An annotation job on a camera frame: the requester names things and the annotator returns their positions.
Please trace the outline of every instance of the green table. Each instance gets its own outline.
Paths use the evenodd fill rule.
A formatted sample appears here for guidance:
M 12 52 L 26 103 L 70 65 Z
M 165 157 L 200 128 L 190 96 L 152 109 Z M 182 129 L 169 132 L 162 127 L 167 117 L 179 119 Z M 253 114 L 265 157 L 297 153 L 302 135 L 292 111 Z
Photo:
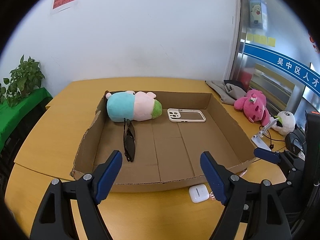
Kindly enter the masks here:
M 22 118 L 47 97 L 52 98 L 45 88 L 39 88 L 12 108 L 8 106 L 7 101 L 0 105 L 0 152 Z

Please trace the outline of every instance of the blue banner strip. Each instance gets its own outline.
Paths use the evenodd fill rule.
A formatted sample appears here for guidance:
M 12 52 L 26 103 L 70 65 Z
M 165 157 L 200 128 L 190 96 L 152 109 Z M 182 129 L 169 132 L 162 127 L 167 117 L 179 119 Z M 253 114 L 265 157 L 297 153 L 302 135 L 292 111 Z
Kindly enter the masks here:
M 244 54 L 282 70 L 320 96 L 320 75 L 306 65 L 276 51 L 249 43 L 244 46 Z

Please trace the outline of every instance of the yellow table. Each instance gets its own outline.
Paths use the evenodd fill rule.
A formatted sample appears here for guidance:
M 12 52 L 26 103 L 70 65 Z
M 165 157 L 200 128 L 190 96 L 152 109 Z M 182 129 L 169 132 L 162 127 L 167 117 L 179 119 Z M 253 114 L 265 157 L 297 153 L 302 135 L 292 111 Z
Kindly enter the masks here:
M 252 163 L 244 179 L 276 184 L 285 181 L 279 167 L 264 160 Z M 5 202 L 17 222 L 29 236 L 42 197 L 53 177 L 14 165 L 5 194 Z M 72 210 L 80 239 L 87 239 L 76 201 Z M 188 188 L 149 193 L 110 193 L 98 206 L 113 239 L 178 240 L 209 239 L 223 206 L 216 200 L 192 203 Z M 246 224 L 241 224 L 242 239 Z
M 72 82 L 47 106 L 23 143 L 15 163 L 33 171 L 65 180 L 73 180 L 70 172 L 82 136 L 90 126 L 95 110 L 105 90 L 152 90 L 173 92 L 214 92 L 204 81 L 173 78 L 110 78 Z M 249 138 L 259 131 L 258 123 L 250 123 L 233 106 L 223 104 L 226 111 L 239 123 Z M 283 140 L 270 130 L 273 139 Z M 274 150 L 284 146 L 274 142 Z

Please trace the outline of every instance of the phone case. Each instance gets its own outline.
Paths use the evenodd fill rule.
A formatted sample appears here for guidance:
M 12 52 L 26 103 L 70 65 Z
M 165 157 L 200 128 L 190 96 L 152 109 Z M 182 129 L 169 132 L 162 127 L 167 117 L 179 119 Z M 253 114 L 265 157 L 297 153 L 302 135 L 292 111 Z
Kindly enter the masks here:
M 169 108 L 167 113 L 171 122 L 205 122 L 200 110 Z

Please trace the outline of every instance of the metal screw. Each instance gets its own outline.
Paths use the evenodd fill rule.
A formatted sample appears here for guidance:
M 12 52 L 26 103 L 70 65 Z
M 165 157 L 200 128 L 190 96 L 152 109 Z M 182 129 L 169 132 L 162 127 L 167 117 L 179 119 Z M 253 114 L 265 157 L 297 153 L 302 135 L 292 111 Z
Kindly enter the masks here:
M 233 175 L 230 176 L 230 179 L 231 179 L 232 181 L 238 181 L 238 180 L 239 180 L 239 176 L 236 175 L 236 174 L 233 174 Z
M 92 175 L 91 174 L 85 174 L 84 176 L 83 176 L 83 179 L 84 180 L 89 180 L 89 179 L 91 179 L 92 178 Z
M 263 185 L 265 185 L 265 186 L 270 186 L 270 185 L 271 185 L 271 182 L 270 182 L 269 180 L 265 179 L 265 180 L 263 181 Z
M 56 184 L 58 184 L 59 183 L 59 180 L 58 179 L 53 179 L 52 181 L 51 181 L 51 184 L 52 185 L 56 185 Z

